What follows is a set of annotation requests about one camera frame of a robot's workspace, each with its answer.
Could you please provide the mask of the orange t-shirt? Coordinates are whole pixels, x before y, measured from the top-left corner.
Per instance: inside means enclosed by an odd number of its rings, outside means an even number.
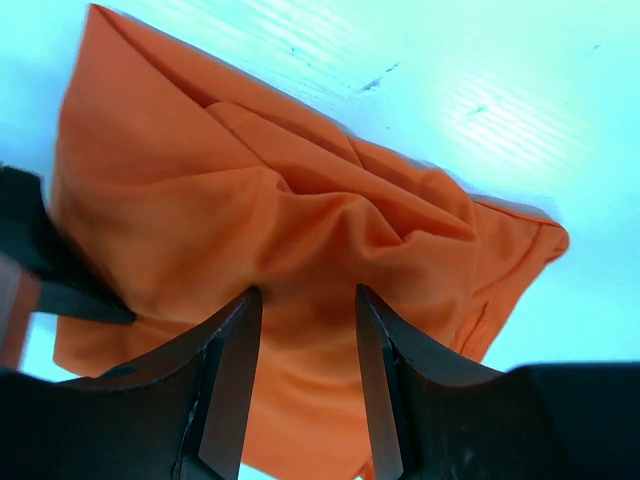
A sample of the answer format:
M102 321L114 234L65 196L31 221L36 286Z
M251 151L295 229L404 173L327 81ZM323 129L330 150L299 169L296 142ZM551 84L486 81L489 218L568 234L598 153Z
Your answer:
M471 195L98 5L60 112L51 211L137 316L60 318L55 361L75 374L101 374L261 289L243 459L278 479L374 475L358 285L479 361L569 245L546 215Z

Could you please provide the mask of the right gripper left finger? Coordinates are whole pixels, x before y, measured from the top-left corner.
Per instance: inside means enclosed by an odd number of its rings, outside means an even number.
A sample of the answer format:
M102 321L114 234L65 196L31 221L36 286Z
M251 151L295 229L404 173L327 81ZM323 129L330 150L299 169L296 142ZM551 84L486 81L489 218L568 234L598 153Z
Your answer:
M234 479L260 346L250 288L191 330L103 375L1 372L5 479Z

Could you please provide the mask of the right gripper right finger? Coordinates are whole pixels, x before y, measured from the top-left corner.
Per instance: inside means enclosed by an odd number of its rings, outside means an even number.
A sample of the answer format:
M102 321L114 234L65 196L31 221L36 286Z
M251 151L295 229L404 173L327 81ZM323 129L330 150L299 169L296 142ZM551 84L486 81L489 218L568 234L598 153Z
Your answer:
M355 309L377 478L638 477L636 363L500 372L422 333L366 285Z

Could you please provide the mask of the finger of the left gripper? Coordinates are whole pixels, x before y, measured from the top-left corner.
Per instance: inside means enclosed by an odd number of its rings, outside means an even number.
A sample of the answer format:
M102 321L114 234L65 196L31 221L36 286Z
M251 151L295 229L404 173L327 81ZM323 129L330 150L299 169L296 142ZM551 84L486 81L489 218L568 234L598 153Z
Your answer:
M40 280L39 312L116 325L135 321L52 223L41 178L10 166L1 168L1 252Z

